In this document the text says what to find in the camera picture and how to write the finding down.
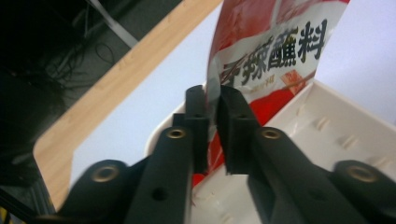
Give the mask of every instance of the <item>black cable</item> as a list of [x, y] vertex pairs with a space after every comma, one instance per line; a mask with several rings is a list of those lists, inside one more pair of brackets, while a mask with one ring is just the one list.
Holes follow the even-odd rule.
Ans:
[[84, 37], [88, 37], [88, 18], [90, 15], [90, 7], [91, 5], [87, 2], [87, 8], [85, 9], [85, 22], [84, 22]]
[[[100, 48], [101, 46], [104, 47], [104, 49], [107, 49], [107, 50], [108, 50], [108, 53], [109, 53], [109, 55], [110, 55], [110, 60], [107, 59], [106, 56], [102, 56], [102, 53], [99, 51], [99, 50], [100, 50], [99, 48]], [[96, 53], [96, 55], [97, 55], [100, 59], [102, 59], [104, 62], [109, 63], [109, 64], [111, 64], [111, 65], [113, 65], [113, 64], [115, 63], [113, 50], [111, 50], [111, 48], [110, 48], [107, 44], [104, 44], [104, 43], [97, 43], [97, 44], [95, 45], [95, 53]]]
[[86, 85], [75, 85], [75, 86], [68, 86], [67, 89], [68, 90], [76, 90], [76, 89], [84, 89], [84, 88], [89, 88], [91, 87], [92, 84], [86, 84]]
[[73, 100], [73, 101], [77, 101], [77, 100], [79, 99], [79, 97], [76, 98], [76, 97], [73, 97], [73, 96], [69, 96], [69, 95], [67, 95], [67, 93], [65, 93], [65, 94], [63, 95], [63, 97], [64, 97], [64, 98], [67, 98], [67, 99], [69, 99], [69, 100]]
[[50, 63], [50, 64], [48, 64], [48, 65], [46, 66], [46, 72], [47, 72], [47, 74], [56, 73], [56, 74], [55, 74], [56, 77], [60, 75], [60, 72], [59, 72], [59, 70], [58, 70], [58, 66], [57, 66], [55, 63]]

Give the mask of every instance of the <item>plastic bag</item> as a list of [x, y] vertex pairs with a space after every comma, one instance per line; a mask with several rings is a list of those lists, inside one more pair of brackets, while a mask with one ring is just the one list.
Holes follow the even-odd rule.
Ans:
[[[320, 54], [347, 3], [225, 0], [207, 74], [206, 96], [212, 117], [219, 85], [228, 85], [244, 94], [264, 125], [314, 76]], [[209, 174], [224, 162], [219, 137], [212, 133]]]

